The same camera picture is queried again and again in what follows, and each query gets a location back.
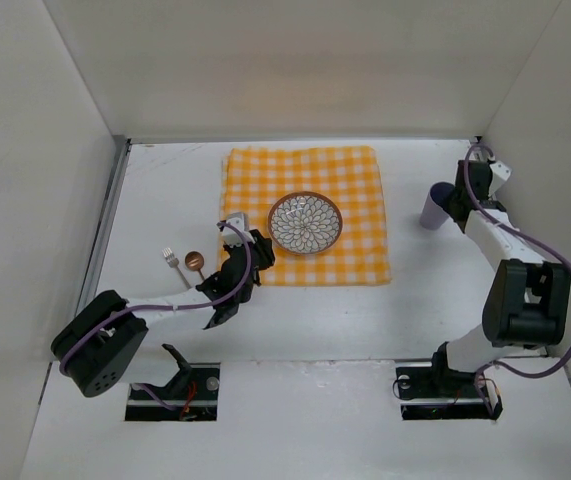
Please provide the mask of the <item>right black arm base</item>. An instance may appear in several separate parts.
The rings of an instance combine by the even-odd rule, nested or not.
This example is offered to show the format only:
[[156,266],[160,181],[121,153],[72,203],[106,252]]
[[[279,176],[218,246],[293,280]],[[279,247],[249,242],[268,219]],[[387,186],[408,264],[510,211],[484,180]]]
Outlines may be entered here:
[[392,393],[406,421],[488,420],[503,413],[502,395],[484,374],[446,374],[438,377],[432,362],[410,361],[395,365]]

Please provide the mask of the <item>yellow white checkered cloth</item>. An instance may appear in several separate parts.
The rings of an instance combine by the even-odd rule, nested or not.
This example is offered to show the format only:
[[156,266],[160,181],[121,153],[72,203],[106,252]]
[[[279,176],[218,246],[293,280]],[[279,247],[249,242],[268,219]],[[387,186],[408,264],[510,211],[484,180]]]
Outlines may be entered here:
[[382,285],[391,280],[380,170],[369,146],[299,150],[234,148],[222,164],[220,216],[244,212],[268,236],[268,214],[282,197],[319,193],[339,209],[338,241],[318,255],[275,247],[275,265],[261,273],[266,286]]

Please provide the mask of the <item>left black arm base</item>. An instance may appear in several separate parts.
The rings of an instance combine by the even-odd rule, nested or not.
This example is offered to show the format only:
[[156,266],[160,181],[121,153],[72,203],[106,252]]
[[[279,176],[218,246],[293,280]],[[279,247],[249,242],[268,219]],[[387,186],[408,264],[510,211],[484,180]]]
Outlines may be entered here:
[[173,359],[172,376],[161,385],[130,385],[124,420],[128,422],[213,422],[218,415],[221,368],[190,363],[173,345],[162,348]]

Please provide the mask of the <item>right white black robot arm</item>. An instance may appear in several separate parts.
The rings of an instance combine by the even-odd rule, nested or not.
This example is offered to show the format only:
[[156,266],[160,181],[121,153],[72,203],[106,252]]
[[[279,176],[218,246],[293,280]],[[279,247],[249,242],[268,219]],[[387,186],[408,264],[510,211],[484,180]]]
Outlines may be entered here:
[[533,249],[494,198],[510,174],[501,162],[461,160],[455,181],[434,184],[421,212],[427,230],[452,220],[494,271],[479,326],[432,356],[431,382],[443,392],[473,386],[481,368],[518,349],[557,345],[564,336],[571,271]]

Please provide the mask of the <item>floral patterned bowl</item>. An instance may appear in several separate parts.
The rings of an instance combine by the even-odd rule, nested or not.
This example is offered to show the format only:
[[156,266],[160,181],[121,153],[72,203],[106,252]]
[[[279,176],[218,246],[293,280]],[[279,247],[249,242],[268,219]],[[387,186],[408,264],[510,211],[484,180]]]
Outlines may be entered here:
[[343,218],[328,197],[311,191],[280,198],[267,215],[269,235],[282,250],[294,255],[316,255],[340,238]]

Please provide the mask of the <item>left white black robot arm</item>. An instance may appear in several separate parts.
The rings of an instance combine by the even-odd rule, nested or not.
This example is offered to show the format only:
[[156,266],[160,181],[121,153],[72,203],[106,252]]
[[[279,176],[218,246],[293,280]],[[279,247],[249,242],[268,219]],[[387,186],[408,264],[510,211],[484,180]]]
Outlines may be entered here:
[[275,263],[271,239],[256,229],[245,238],[224,246],[228,258],[219,271],[174,297],[132,305],[114,290],[99,293],[51,343],[60,373],[85,397],[96,397],[123,380],[152,326],[209,330],[227,322]]

